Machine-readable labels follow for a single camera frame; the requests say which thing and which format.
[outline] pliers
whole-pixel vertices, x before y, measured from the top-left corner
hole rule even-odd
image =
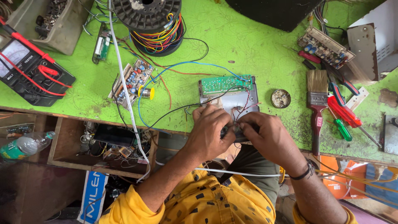
[[[337,82],[336,82],[336,79],[334,77],[339,79],[340,83],[343,86],[347,87],[347,89],[349,89],[352,94],[354,94],[355,96],[359,96],[360,95],[359,90],[354,85],[352,85],[352,83],[350,81],[346,80],[344,78],[344,76],[337,69],[333,68],[331,65],[329,65],[327,63],[324,63],[324,62],[322,62],[322,67],[325,67],[325,69],[328,72],[329,91],[332,91],[333,95],[336,96],[337,103],[340,106],[345,106],[345,99],[341,95],[340,88],[337,86]]]

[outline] shirt sleeve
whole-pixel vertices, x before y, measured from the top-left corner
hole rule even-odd
[[[125,194],[119,195],[102,213],[99,224],[158,224],[164,210],[165,206],[162,203],[158,212],[151,211],[131,185]]]
[[[355,219],[354,214],[346,207],[342,206],[345,210],[345,212],[347,213],[348,219],[347,222],[345,224],[358,224],[358,222]],[[305,220],[305,218],[301,215],[300,210],[298,209],[298,205],[297,203],[295,203],[294,207],[293,207],[293,218],[295,221],[295,224],[307,224],[309,222],[307,222]]]

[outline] plastic bottle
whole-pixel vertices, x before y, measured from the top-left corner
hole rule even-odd
[[[34,155],[50,145],[55,132],[32,132],[4,145],[0,149],[5,159],[23,159]]]

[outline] black wristband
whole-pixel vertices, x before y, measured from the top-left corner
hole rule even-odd
[[[307,160],[307,166],[308,166],[307,171],[303,175],[301,175],[299,177],[290,176],[291,179],[293,179],[295,181],[301,180],[301,179],[303,179],[305,176],[307,176],[311,172],[310,176],[308,177],[308,179],[309,179],[314,174],[314,167],[312,166],[311,161],[309,159],[307,159],[307,158],[306,158],[306,160]]]

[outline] green table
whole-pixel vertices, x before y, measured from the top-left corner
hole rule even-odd
[[[288,45],[298,49],[296,40],[304,34],[308,22],[304,20],[293,32],[287,33],[240,15],[224,1],[219,4],[216,2],[218,1],[185,0],[183,2],[181,12],[187,24],[185,36],[202,39],[210,47],[209,54],[201,62],[227,67],[239,75],[256,76],[259,101],[262,102],[260,110],[280,117],[297,145],[301,149],[310,150],[312,112],[306,108],[305,73],[307,68],[302,64],[303,58],[281,46]],[[341,2],[330,2],[325,17],[330,26],[346,28],[379,4],[380,1],[354,6]],[[115,104],[107,98],[119,72],[114,47],[110,48],[108,59],[105,62],[95,65],[91,61],[99,27],[100,23],[96,21],[89,24],[88,30],[93,36],[82,32],[72,56],[50,52],[50,56],[77,78],[73,88],[67,91],[62,100],[58,100],[49,108],[31,106],[6,85],[0,84],[0,91],[3,96],[7,96],[0,98],[2,108],[98,120],[111,124],[121,123]],[[120,38],[128,35],[126,27],[121,22],[115,24],[115,32]],[[341,31],[330,30],[330,32],[333,38],[339,40]],[[119,50],[123,66],[135,62],[136,58],[128,51],[122,48]],[[202,42],[184,40],[175,53],[163,58],[153,57],[153,59],[159,64],[174,64],[200,58],[205,52],[206,47]],[[184,64],[174,69],[186,73],[210,73],[213,74],[212,77],[230,75],[224,69],[206,65]],[[158,67],[154,74],[156,75],[162,70]],[[366,87],[370,95],[355,111],[357,116],[363,120],[364,128],[375,139],[379,139],[382,130],[383,114],[398,115],[396,108],[391,108],[378,100],[382,89],[397,91],[397,73],[398,71],[395,70],[381,82]],[[198,102],[197,82],[205,77],[208,76],[181,75],[166,71],[163,78],[172,95],[172,109]],[[149,125],[169,111],[169,96],[163,83],[158,82],[154,87],[156,89],[155,98],[153,100],[142,99],[140,106],[142,118]],[[286,109],[276,109],[270,102],[271,93],[278,88],[287,90],[292,96],[292,103]],[[351,93],[346,88],[341,88],[341,90],[344,96],[351,97]],[[137,125],[144,126],[138,116],[137,103],[134,104],[133,110]],[[122,114],[125,121],[131,124],[129,113],[123,110]],[[348,143],[342,140],[337,128],[329,123],[333,120],[327,111],[324,112],[324,118],[321,136],[322,154],[382,161],[385,164],[396,164],[395,161],[398,161],[398,155],[381,152],[359,129],[349,128],[354,138],[352,142]],[[189,132],[192,127],[192,116],[188,116],[186,122],[184,110],[166,116],[155,125],[155,128],[170,132]]]

